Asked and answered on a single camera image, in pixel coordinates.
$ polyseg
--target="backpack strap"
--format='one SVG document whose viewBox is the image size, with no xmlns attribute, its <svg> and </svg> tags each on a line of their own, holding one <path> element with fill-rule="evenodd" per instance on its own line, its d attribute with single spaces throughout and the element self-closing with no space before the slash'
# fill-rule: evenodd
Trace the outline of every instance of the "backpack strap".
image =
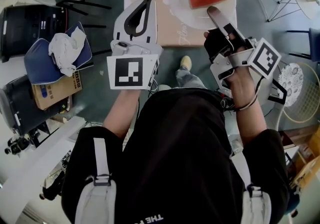
<svg viewBox="0 0 320 224">
<path fill-rule="evenodd" d="M 269 224 L 271 217 L 269 195 L 251 183 L 248 163 L 242 152 L 232 156 L 231 160 L 243 180 L 246 190 L 242 199 L 241 224 Z"/>
<path fill-rule="evenodd" d="M 104 138 L 93 138 L 96 162 L 95 186 L 110 186 L 110 173 L 107 160 L 107 150 Z"/>
</svg>

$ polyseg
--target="chair leg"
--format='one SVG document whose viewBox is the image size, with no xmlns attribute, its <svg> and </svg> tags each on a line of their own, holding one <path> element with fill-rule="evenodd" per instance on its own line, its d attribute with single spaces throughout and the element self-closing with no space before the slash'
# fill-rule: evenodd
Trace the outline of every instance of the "chair leg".
<svg viewBox="0 0 320 224">
<path fill-rule="evenodd" d="M 299 58 L 303 58 L 303 59 L 307 59 L 307 60 L 311 60 L 310 56 L 306 56 L 306 55 L 302 55 L 302 54 L 289 53 L 289 55 L 295 56 L 295 57 L 299 57 Z"/>
<path fill-rule="evenodd" d="M 97 28 L 97 29 L 105 29 L 107 26 L 104 25 L 92 25 L 92 24 L 83 24 L 83 28 Z"/>
<path fill-rule="evenodd" d="M 100 51 L 93 52 L 93 53 L 92 53 L 92 56 L 96 56 L 96 55 L 104 54 L 104 53 L 110 53 L 110 52 L 112 52 L 112 50 L 111 50 L 111 49 L 107 49 L 107 50 L 100 50 Z"/>
<path fill-rule="evenodd" d="M 309 30 L 287 30 L 287 32 L 291 32 L 291 33 L 309 33 Z"/>
<path fill-rule="evenodd" d="M 56 6 L 58 6 L 58 7 L 64 7 L 64 8 L 66 8 L 66 9 L 70 10 L 70 11 L 74 11 L 74 12 L 76 12 L 76 13 L 78 13 L 78 14 L 82 14 L 82 15 L 85 15 L 85 16 L 88 15 L 87 12 L 84 12 L 84 11 L 82 11 L 82 10 L 79 10 L 79 9 L 77 9 L 77 8 L 74 8 L 74 7 L 71 6 L 71 5 L 64 4 L 64 3 L 62 3 L 62 2 L 58 2 L 58 3 L 56 4 Z"/>
<path fill-rule="evenodd" d="M 95 7 L 100 7 L 100 8 L 104 8 L 104 9 L 112 9 L 110 6 L 106 6 L 106 5 L 102 5 L 102 4 L 98 4 L 98 3 L 93 3 L 93 2 L 86 2 L 84 0 L 82 0 L 82 1 L 78 1 L 78 0 L 63 0 L 63 2 L 86 5 L 86 6 L 95 6 Z"/>
</svg>

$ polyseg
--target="white backpack strap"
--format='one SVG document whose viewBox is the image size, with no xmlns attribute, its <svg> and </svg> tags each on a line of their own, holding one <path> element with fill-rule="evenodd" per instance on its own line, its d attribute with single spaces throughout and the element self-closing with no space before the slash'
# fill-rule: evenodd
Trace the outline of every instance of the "white backpack strap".
<svg viewBox="0 0 320 224">
<path fill-rule="evenodd" d="M 107 160 L 107 150 L 104 138 L 93 138 L 94 140 L 94 152 L 96 162 L 96 179 L 94 181 L 95 186 L 110 185 L 109 167 Z"/>
<path fill-rule="evenodd" d="M 243 193 L 241 224 L 269 224 L 271 217 L 269 195 L 251 183 L 248 163 L 242 152 L 232 156 L 231 160 L 246 190 Z"/>
<path fill-rule="evenodd" d="M 81 224 L 81 220 L 83 217 L 83 211 L 85 208 L 85 205 L 87 203 L 87 196 L 91 193 L 91 191 L 94 189 L 94 183 L 91 182 L 87 184 L 80 195 L 78 204 L 76 206 L 76 212 L 75 212 L 75 219 L 74 219 L 74 224 Z"/>
</svg>

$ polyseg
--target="wrist strap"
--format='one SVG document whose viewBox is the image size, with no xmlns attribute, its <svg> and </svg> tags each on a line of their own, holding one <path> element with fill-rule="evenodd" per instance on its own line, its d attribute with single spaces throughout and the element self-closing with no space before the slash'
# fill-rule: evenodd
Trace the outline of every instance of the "wrist strap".
<svg viewBox="0 0 320 224">
<path fill-rule="evenodd" d="M 233 111 L 234 112 L 237 112 L 237 111 L 241 111 L 241 110 L 245 110 L 245 109 L 247 109 L 247 108 L 249 108 L 250 106 L 252 106 L 255 102 L 256 102 L 256 100 L 257 100 L 257 98 L 258 98 L 258 96 L 254 96 L 255 98 L 254 98 L 254 101 L 250 101 L 250 103 L 248 103 L 247 105 L 245 105 L 245 106 L 242 106 L 242 107 L 238 107 L 238 108 L 235 108 Z"/>
</svg>

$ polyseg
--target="jeans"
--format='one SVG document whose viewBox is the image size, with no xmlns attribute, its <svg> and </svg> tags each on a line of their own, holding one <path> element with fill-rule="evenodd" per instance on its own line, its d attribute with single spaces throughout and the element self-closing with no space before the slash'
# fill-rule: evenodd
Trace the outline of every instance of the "jeans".
<svg viewBox="0 0 320 224">
<path fill-rule="evenodd" d="M 190 71 L 184 66 L 181 66 L 175 72 L 175 76 L 180 88 L 207 89 L 200 78 L 194 74 L 191 74 Z"/>
</svg>

